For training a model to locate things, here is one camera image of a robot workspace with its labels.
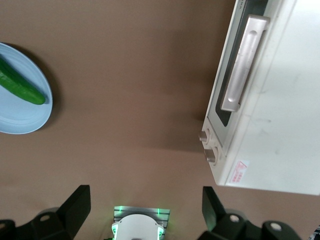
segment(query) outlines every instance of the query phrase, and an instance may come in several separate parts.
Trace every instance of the screw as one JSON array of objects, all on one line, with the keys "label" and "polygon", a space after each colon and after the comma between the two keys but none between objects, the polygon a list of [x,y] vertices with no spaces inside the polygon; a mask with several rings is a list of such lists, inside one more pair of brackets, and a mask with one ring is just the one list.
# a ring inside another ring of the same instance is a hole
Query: screw
[{"label": "screw", "polygon": [[278,223],[273,222],[270,224],[270,226],[275,231],[282,231],[282,227]]},{"label": "screw", "polygon": [[236,215],[230,215],[230,220],[231,220],[231,222],[233,222],[233,223],[238,223],[238,222],[240,222],[239,217],[236,216]]},{"label": "screw", "polygon": [[50,216],[49,215],[43,215],[41,218],[40,218],[40,222],[44,222],[46,220],[50,219]]}]

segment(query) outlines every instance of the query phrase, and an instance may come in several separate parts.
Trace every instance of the light blue plate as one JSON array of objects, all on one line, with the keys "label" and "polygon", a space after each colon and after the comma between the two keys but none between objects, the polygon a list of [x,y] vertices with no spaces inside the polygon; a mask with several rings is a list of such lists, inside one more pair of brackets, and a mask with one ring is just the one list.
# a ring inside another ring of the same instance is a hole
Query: light blue plate
[{"label": "light blue plate", "polygon": [[13,95],[0,85],[0,132],[31,133],[41,128],[51,114],[53,99],[49,83],[40,69],[18,50],[0,43],[0,57],[45,97],[44,104],[36,105]]}]

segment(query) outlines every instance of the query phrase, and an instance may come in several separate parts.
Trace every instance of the green cucumber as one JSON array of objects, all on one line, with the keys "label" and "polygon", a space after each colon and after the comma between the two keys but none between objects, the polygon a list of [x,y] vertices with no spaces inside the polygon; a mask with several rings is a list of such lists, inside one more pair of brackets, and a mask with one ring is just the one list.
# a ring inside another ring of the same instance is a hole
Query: green cucumber
[{"label": "green cucumber", "polygon": [[23,76],[0,57],[0,85],[10,93],[33,104],[44,104],[46,98]]}]

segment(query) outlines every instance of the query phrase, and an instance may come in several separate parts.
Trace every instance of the warning label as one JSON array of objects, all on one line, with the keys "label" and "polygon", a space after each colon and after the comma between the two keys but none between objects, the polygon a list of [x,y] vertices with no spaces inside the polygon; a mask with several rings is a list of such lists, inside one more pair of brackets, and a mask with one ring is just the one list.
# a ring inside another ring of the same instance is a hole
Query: warning label
[{"label": "warning label", "polygon": [[248,165],[249,165],[249,161],[239,160],[236,163],[235,169],[232,173],[232,176],[229,182],[232,184],[240,183],[241,179],[244,177],[247,171]]}]

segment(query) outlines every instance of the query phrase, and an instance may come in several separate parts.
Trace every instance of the white casing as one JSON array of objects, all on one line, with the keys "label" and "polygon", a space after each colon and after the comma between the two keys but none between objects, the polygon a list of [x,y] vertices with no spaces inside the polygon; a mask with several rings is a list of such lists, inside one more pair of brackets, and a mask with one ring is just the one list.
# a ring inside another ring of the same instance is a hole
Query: white casing
[{"label": "white casing", "polygon": [[269,0],[264,16],[270,24],[240,108],[224,127],[215,107],[229,28],[202,144],[217,152],[209,164],[218,185],[319,195],[320,2]]},{"label": "white casing", "polygon": [[159,240],[164,228],[152,217],[132,214],[112,224],[112,231],[114,240]]}]

